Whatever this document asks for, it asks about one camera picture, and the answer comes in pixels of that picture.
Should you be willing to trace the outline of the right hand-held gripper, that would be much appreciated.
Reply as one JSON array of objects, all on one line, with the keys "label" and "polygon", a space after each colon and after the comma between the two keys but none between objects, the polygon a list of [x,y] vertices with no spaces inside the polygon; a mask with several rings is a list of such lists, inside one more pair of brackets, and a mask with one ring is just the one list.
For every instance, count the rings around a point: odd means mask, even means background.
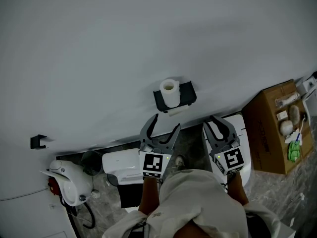
[{"label": "right hand-held gripper", "polygon": [[242,170],[245,161],[235,127],[217,116],[211,116],[211,122],[221,134],[219,136],[208,122],[204,122],[205,134],[211,145],[209,156],[212,172],[219,176],[227,176]]}]

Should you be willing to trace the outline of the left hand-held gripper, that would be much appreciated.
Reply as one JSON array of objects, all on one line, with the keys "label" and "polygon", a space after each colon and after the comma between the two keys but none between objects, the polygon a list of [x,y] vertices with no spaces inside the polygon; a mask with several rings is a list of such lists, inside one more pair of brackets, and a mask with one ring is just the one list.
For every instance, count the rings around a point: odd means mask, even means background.
[{"label": "left hand-held gripper", "polygon": [[140,172],[143,177],[163,178],[163,174],[171,159],[174,144],[181,130],[178,124],[166,141],[153,145],[152,133],[158,121],[158,114],[147,120],[140,131],[141,146],[139,149]]}]

